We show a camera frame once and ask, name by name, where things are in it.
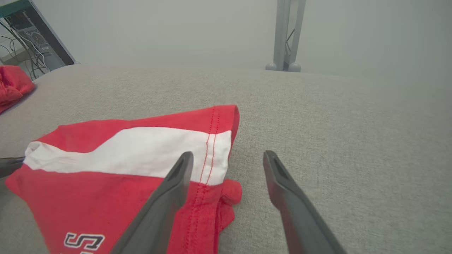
red stitching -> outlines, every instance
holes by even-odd
[[[212,148],[212,165],[210,166],[210,172],[209,177],[207,178],[206,185],[209,183],[210,174],[212,174],[213,171],[213,158],[215,158],[215,140],[217,139],[218,134],[218,125],[220,125],[220,111],[218,111],[218,118],[217,118],[217,130],[215,131],[215,136],[213,138],[213,148]]]
[[[206,141],[206,156],[204,157],[204,165],[202,166],[201,177],[199,178],[199,183],[200,184],[201,184],[201,180],[202,180],[202,174],[204,172],[204,167],[206,166],[207,154],[208,154],[208,151],[209,151],[209,138],[210,138],[210,132],[212,130],[214,113],[215,113],[215,107],[212,107],[212,117],[210,119],[209,135],[207,136],[207,141]],[[187,253],[188,253],[189,246],[190,246],[190,235],[191,235],[191,231],[192,231],[191,228],[192,228],[192,225],[193,225],[193,223],[192,223],[192,221],[193,221],[193,214],[195,213],[195,211],[199,210],[198,207],[196,206],[196,200],[199,197],[199,189],[200,189],[200,187],[198,186],[198,188],[196,190],[195,198],[194,198],[194,201],[193,201],[193,211],[190,213],[190,217],[188,219],[188,232],[187,232],[187,238],[185,239],[185,249],[187,250]],[[195,225],[194,231],[196,233],[196,231],[198,230],[198,221],[194,225]]]

white wall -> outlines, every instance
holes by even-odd
[[[446,82],[452,1],[307,0],[298,50],[305,72]]]
[[[260,68],[273,60],[277,0],[34,0],[91,64]],[[303,72],[446,82],[451,0],[307,0]]]
[[[34,0],[73,57],[91,64],[264,68],[275,0]]]

metal stand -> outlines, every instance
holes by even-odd
[[[295,59],[297,58],[298,43],[300,42],[301,24],[303,22],[306,0],[298,0],[295,29],[287,37],[290,2],[291,0],[278,0],[273,63],[267,64],[265,66],[266,70],[301,72],[301,65],[296,63]],[[291,36],[293,36],[292,45],[289,46],[288,41]]]

gray fabric surface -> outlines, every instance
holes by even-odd
[[[227,177],[243,187],[221,254],[286,253],[262,167],[278,153],[348,253],[452,252],[450,86],[299,73],[67,66],[0,115],[0,157],[58,125],[237,104]],[[0,253],[46,253],[26,204],[0,183]]]

folded red fabric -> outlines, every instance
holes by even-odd
[[[60,126],[29,144],[6,185],[27,202],[52,254],[107,254],[191,151],[190,188],[167,253],[216,254],[242,194],[239,182],[224,179],[238,125],[237,107],[227,105]]]
[[[16,104],[35,85],[19,66],[0,66],[0,113]]]

